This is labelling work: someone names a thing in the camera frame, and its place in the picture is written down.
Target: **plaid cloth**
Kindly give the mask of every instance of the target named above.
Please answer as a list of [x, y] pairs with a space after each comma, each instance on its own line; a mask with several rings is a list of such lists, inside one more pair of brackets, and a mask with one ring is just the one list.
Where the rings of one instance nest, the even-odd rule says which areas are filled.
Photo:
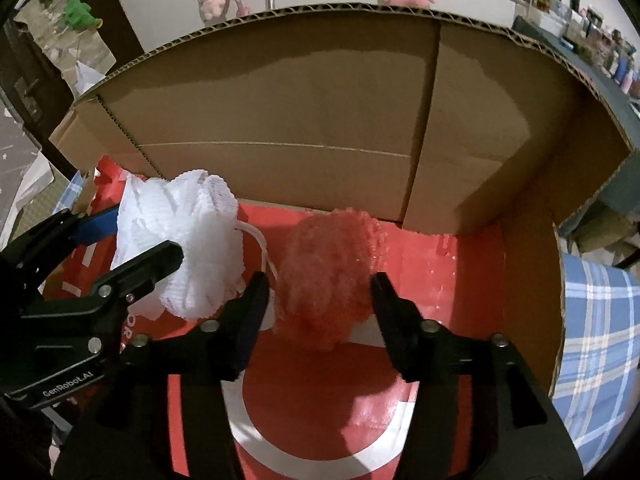
[[69, 185], [66, 186], [64, 193], [58, 200], [55, 208], [53, 208], [51, 214], [55, 215], [57, 212], [62, 211], [63, 209], [71, 209], [76, 203], [76, 200], [78, 200], [82, 188], [84, 187], [84, 183], [84, 178], [82, 177], [80, 172], [77, 171], [74, 177], [71, 179]]
[[622, 429], [640, 356], [640, 286], [623, 270], [562, 258], [566, 336], [552, 400], [587, 472]]

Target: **cardboard box wall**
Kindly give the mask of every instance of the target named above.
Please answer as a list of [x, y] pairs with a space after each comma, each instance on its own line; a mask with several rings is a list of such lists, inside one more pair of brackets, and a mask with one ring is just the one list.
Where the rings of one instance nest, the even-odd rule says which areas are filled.
[[365, 4], [222, 23], [115, 72], [52, 141], [77, 168], [221, 175], [239, 198], [354, 207], [425, 234], [500, 221], [504, 331], [544, 387], [562, 348], [554, 226], [630, 154], [589, 81], [468, 18]]

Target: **metal bolt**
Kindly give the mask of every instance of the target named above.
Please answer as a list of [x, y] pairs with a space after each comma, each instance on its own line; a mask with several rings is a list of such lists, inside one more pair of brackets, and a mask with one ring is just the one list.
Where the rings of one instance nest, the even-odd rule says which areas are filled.
[[146, 346], [149, 341], [151, 341], [151, 338], [147, 334], [136, 334], [131, 339], [131, 344], [136, 348], [142, 348]]
[[91, 352], [92, 354], [97, 354], [102, 348], [102, 341], [100, 341], [100, 339], [97, 337], [92, 337], [91, 339], [89, 339], [89, 344], [87, 345], [87, 348], [89, 349], [89, 352]]
[[98, 289], [101, 298], [108, 298], [111, 295], [111, 285], [103, 285]]
[[504, 348], [509, 345], [509, 340], [502, 334], [494, 334], [491, 336], [491, 342], [498, 348]]
[[424, 319], [422, 323], [420, 323], [423, 332], [427, 334], [435, 334], [438, 330], [440, 330], [440, 324], [433, 319]]
[[200, 325], [200, 330], [203, 332], [215, 332], [220, 328], [220, 323], [217, 319], [207, 319]]

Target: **white bath puff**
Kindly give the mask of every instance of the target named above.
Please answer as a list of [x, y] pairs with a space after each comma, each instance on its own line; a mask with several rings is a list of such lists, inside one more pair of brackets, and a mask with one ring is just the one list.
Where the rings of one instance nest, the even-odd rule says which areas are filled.
[[212, 316], [243, 288], [242, 233], [235, 229], [238, 201], [224, 180], [204, 170], [168, 182], [133, 174], [118, 213], [111, 269], [164, 240], [182, 247], [180, 269], [129, 307], [131, 314], [157, 319], [164, 308], [196, 320]]

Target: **red fluffy object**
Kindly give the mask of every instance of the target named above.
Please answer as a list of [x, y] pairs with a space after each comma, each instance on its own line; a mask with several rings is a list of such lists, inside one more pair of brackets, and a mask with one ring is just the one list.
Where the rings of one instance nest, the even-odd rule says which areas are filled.
[[275, 333], [331, 350], [372, 313], [370, 277], [383, 270], [385, 232], [365, 212], [315, 214], [290, 232], [278, 270]]

